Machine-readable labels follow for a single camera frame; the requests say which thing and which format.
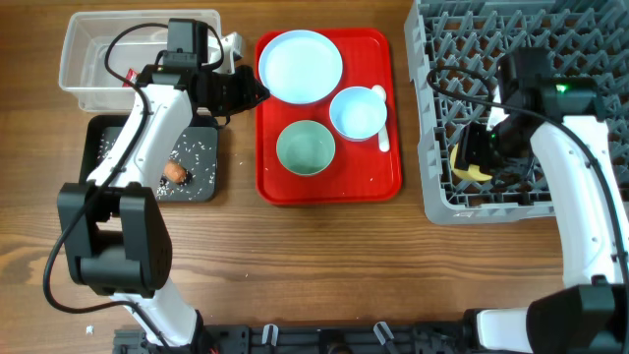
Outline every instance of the white plate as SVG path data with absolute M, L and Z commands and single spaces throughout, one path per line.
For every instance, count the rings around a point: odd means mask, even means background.
M 275 97 L 288 103 L 318 101 L 341 81 L 341 53 L 328 38 L 311 30 L 291 30 L 271 40 L 257 71 Z

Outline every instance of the green light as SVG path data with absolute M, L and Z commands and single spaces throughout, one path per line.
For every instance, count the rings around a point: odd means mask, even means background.
M 569 87 L 568 87 L 567 85 L 562 85 L 562 84 L 559 84 L 559 85 L 557 85 L 556 87 L 557 87 L 557 91 L 558 91 L 559 93 L 565 93 L 565 92 L 567 92 L 567 91 L 568 91 L 568 89 L 569 89 Z

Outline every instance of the red tray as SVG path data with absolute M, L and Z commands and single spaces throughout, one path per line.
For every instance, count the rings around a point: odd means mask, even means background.
M 331 94 L 312 104 L 295 105 L 272 96 L 257 108 L 257 191 L 274 205 L 388 200 L 402 186 L 389 43 L 375 29 L 321 29 L 317 32 L 328 37 L 341 53 L 341 82 Z M 256 62 L 265 46 L 281 33 L 283 31 L 274 31 L 262 36 L 256 46 Z M 377 136 L 360 143 L 343 139 L 329 119 L 330 102 L 338 91 L 354 86 L 371 88 L 374 85 L 381 85 L 386 90 L 386 129 L 391 144 L 389 152 L 378 149 Z M 305 119 L 324 125 L 336 142 L 332 163 L 312 177 L 289 172 L 279 162 L 275 152 L 282 130 L 291 123 Z

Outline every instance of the wood grain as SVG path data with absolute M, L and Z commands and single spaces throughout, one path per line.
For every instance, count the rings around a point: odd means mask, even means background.
M 0 352 L 110 353 L 122 309 L 71 316 L 41 294 L 59 234 L 56 198 L 79 174 L 91 114 L 57 86 L 70 16 L 78 11 L 207 8 L 247 41 L 270 30 L 373 27 L 391 44 L 404 186 L 388 203 L 275 207 L 255 188 L 253 112 L 221 136 L 219 192 L 206 204 L 164 205 L 172 277 L 210 324 L 409 323 L 456 319 L 476 307 L 526 306 L 561 287 L 554 219 L 438 226 L 424 215 L 403 24 L 410 0 L 212 3 L 5 0 L 0 5 Z M 103 301 L 76 286 L 65 260 L 54 292 L 75 306 Z M 85 335 L 86 325 L 95 334 Z

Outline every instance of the green bowl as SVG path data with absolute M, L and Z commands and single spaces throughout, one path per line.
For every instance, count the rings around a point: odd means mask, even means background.
M 327 128 L 304 120 L 284 129 L 277 139 L 276 151 L 287 170 L 300 176 L 314 176 L 332 162 L 336 143 Z

